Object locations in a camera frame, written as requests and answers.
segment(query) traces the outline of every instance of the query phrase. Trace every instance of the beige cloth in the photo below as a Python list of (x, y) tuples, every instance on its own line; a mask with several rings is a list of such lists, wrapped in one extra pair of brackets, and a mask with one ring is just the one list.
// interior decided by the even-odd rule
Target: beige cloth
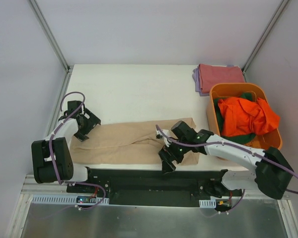
[[(88, 140), (72, 138), (72, 160), (80, 164), (161, 164), (158, 152), (164, 142), (155, 138), (155, 125), (170, 130), (180, 120), (195, 128), (192, 118), (97, 125)], [(198, 160), (199, 153), (190, 151), (181, 164), (197, 164)]]

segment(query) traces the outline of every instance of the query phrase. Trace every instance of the orange bin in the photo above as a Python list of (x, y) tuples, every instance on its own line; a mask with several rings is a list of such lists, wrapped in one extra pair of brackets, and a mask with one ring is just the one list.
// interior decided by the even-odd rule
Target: orange bin
[[(220, 135), (213, 100), (215, 98), (239, 97), (242, 93), (251, 93), (254, 101), (257, 101), (257, 98), (267, 101), (264, 91), (252, 83), (219, 83), (212, 87), (210, 90), (210, 101), (207, 107), (210, 131), (214, 134)], [(283, 141), (278, 129), (275, 129), (264, 135), (255, 136), (251, 142), (245, 145), (253, 148), (262, 148), (264, 150), (273, 146), (280, 150), (283, 145)]]

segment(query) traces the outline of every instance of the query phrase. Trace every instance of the purple folded cloth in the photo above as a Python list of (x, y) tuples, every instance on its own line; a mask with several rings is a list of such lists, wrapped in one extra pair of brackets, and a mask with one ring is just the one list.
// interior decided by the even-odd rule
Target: purple folded cloth
[(199, 67), (195, 68), (193, 70), (193, 80), (195, 82), (195, 91), (199, 92), (200, 96), (208, 96), (208, 93), (202, 93), (201, 87), (200, 87), (200, 71)]

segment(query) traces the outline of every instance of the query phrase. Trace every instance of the white wall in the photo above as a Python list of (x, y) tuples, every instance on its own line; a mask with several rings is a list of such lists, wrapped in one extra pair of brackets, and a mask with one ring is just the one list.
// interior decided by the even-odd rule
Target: white wall
[(0, 0), (0, 237), (5, 237), (31, 143), (42, 138), (65, 72), (29, 4)]
[[(282, 152), (298, 173), (298, 0), (291, 1), (247, 76), (265, 90), (281, 116)], [(290, 188), (298, 189), (295, 179)], [(298, 195), (292, 203), (298, 218)]]
[(69, 64), (243, 66), (281, 0), (38, 0)]

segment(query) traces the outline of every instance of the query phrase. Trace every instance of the orange cloth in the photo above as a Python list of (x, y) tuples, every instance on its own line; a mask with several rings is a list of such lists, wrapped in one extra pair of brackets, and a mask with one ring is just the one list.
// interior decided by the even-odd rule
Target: orange cloth
[(218, 106), (224, 118), (223, 136), (263, 135), (279, 124), (280, 117), (261, 98), (257, 102), (236, 97), (219, 99)]

